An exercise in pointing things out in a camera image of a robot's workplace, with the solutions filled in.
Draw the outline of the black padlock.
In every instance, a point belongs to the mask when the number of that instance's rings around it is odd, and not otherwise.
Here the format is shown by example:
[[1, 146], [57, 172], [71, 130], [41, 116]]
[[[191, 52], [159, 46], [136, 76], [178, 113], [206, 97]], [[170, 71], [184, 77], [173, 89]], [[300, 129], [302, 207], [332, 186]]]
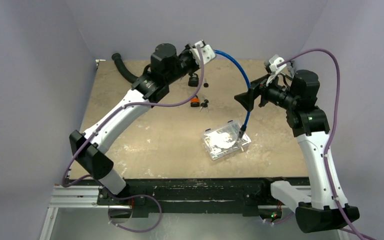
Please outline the black padlock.
[[198, 87], [199, 86], [199, 82], [200, 82], [200, 79], [199, 79], [199, 76], [197, 73], [190, 73], [189, 74], [189, 79], [188, 79], [188, 82], [187, 82], [187, 85], [189, 87]]

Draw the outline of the orange padlock with keys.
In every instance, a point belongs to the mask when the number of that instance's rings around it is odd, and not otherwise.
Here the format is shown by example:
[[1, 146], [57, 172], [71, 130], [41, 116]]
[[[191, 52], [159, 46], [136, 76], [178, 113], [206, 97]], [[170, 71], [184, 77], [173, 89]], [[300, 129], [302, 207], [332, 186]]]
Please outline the orange padlock with keys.
[[204, 99], [201, 101], [197, 95], [195, 95], [189, 102], [189, 105], [191, 108], [199, 108], [199, 111], [201, 112], [202, 109], [208, 107], [209, 100]]

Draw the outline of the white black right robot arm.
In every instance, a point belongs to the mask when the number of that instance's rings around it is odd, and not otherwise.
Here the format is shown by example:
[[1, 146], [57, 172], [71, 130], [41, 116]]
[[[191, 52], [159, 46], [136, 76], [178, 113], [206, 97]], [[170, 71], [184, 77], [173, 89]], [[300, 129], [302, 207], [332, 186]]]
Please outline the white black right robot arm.
[[290, 208], [300, 230], [313, 233], [341, 229], [360, 218], [356, 206], [349, 205], [340, 182], [331, 150], [331, 137], [325, 112], [316, 106], [319, 77], [310, 70], [298, 70], [290, 87], [281, 86], [278, 78], [269, 81], [267, 74], [250, 83], [247, 92], [234, 96], [246, 111], [272, 103], [285, 109], [286, 121], [299, 144], [307, 167], [311, 195], [299, 192], [286, 180], [275, 180], [261, 189], [268, 204], [279, 200]]

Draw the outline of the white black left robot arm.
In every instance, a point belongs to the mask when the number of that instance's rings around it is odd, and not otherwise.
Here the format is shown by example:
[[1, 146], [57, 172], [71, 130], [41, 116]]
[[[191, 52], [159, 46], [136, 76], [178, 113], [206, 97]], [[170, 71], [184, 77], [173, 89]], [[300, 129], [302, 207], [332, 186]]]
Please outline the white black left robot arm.
[[170, 84], [197, 70], [216, 57], [204, 41], [186, 45], [181, 53], [170, 43], [159, 44], [150, 63], [131, 85], [122, 100], [102, 119], [84, 132], [74, 130], [70, 136], [72, 161], [79, 163], [88, 175], [106, 188], [109, 197], [118, 205], [126, 203], [130, 187], [115, 170], [106, 152], [115, 140], [141, 115], [153, 107], [176, 107], [189, 102], [161, 103], [169, 93]]

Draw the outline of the black padlock key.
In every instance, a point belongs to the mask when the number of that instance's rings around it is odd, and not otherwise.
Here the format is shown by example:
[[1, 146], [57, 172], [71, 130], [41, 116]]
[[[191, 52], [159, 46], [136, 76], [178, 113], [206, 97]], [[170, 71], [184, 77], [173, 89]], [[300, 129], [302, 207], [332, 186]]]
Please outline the black padlock key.
[[207, 81], [206, 78], [205, 78], [204, 81], [203, 81], [203, 87], [204, 87], [204, 88], [208, 88], [208, 87], [209, 87], [209, 84], [208, 84], [208, 81]]

